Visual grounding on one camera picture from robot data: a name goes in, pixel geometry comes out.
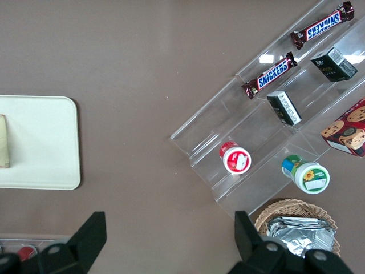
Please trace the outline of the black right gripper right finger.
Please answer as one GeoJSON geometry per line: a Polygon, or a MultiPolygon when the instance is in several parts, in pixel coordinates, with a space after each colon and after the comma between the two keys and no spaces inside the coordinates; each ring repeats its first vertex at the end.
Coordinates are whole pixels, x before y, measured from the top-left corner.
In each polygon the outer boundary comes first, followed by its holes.
{"type": "Polygon", "coordinates": [[[246,211],[235,212],[234,238],[241,261],[230,273],[353,273],[330,251],[314,249],[302,258],[272,240],[263,240],[246,211]]]}

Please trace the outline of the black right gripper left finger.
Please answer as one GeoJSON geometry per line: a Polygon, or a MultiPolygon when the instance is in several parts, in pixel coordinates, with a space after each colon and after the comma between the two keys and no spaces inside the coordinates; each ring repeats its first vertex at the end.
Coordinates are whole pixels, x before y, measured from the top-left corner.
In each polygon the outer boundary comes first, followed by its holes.
{"type": "Polygon", "coordinates": [[[88,273],[106,241],[105,212],[94,212],[66,243],[25,261],[16,253],[1,254],[1,273],[88,273]]]}

